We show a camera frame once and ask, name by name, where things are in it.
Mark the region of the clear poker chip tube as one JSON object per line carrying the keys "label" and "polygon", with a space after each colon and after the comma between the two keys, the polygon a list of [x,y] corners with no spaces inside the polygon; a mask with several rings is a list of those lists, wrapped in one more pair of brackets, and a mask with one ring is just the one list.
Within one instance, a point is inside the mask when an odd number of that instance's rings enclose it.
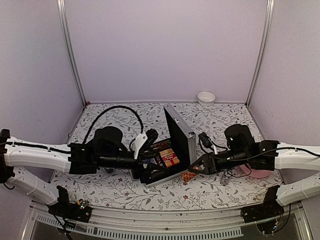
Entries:
{"label": "clear poker chip tube", "polygon": [[231,171],[229,170],[224,171],[219,178],[220,185],[223,187],[227,186],[230,183],[232,177],[233,175]]}

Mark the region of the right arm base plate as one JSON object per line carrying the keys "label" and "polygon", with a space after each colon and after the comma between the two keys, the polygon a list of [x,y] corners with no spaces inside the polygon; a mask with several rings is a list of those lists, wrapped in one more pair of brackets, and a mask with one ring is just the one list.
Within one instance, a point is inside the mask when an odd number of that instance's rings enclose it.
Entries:
{"label": "right arm base plate", "polygon": [[241,208],[240,215],[244,222],[251,223],[282,215],[284,207],[276,201],[279,188],[280,185],[268,188],[262,203]]}

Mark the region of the aluminium poker case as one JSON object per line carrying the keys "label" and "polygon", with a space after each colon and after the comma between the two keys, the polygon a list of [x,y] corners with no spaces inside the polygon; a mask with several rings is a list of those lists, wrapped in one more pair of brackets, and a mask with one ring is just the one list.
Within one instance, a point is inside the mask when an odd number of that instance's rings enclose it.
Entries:
{"label": "aluminium poker case", "polygon": [[169,167],[169,175],[164,179],[151,185],[144,184],[148,187],[163,183],[177,177],[182,172],[187,170],[187,168],[197,159],[197,143],[195,132],[178,114],[173,105],[166,104],[163,109],[169,132],[169,138],[153,143],[153,145],[151,145],[144,152],[160,152],[172,148],[176,156],[178,157],[180,164]]}

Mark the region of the red card deck box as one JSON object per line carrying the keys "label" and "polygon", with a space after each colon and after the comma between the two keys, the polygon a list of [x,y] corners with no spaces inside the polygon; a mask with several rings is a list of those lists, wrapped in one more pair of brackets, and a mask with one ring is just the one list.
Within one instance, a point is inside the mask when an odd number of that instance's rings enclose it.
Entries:
{"label": "red card deck box", "polygon": [[162,150],[159,152],[161,159],[164,162],[164,165],[167,168],[176,166],[180,164],[180,160],[178,159],[176,153],[173,151],[172,148]]}

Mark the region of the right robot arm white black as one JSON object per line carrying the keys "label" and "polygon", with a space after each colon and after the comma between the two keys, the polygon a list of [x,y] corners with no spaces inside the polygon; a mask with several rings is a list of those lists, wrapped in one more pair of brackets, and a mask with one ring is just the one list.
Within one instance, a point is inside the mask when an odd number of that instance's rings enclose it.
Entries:
{"label": "right robot arm white black", "polygon": [[[246,125],[234,124],[224,131],[227,150],[209,152],[199,157],[188,167],[192,173],[212,175],[230,168],[249,165],[252,170],[274,171],[283,169],[320,170],[320,148],[318,146],[298,146],[263,140],[256,142]],[[270,187],[258,213],[269,218],[279,206],[287,206],[296,201],[319,195],[320,175]]]}

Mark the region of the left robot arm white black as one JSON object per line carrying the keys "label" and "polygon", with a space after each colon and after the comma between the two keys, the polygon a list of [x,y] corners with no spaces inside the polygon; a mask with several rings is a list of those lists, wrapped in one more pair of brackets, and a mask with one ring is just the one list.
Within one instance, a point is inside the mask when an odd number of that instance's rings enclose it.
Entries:
{"label": "left robot arm white black", "polygon": [[27,142],[11,136],[9,129],[0,131],[0,182],[19,187],[28,195],[55,208],[63,217],[74,213],[68,191],[52,187],[23,167],[38,167],[68,173],[71,175],[95,174],[99,168],[129,169],[134,179],[148,178],[153,170],[165,168],[144,160],[157,154],[151,148],[158,138],[154,129],[144,130],[126,147],[122,143],[123,133],[114,126],[96,129],[88,140],[86,134],[82,143],[45,145]]}

